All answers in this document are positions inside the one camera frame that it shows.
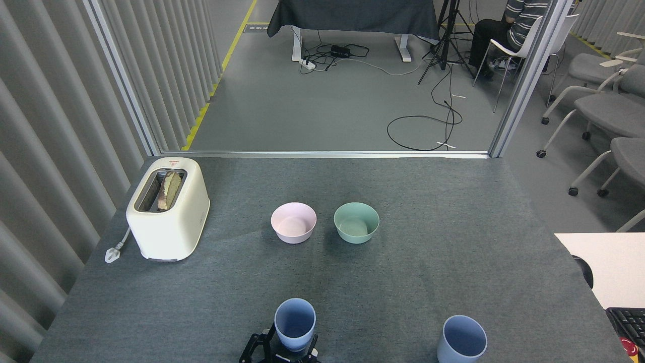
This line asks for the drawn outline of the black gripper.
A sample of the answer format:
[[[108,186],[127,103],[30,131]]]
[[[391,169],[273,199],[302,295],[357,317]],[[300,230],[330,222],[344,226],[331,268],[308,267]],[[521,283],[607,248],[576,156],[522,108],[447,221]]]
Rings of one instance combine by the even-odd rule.
[[[318,350],[315,348],[318,340],[318,334],[313,334],[308,349],[305,351],[292,352],[290,350],[277,350],[273,352],[271,341],[276,333],[276,326],[272,324],[269,329],[264,329],[262,333],[254,333],[250,336],[245,348],[240,355],[239,362],[253,362],[253,353],[261,346],[264,357],[259,362],[304,362],[317,363]]]

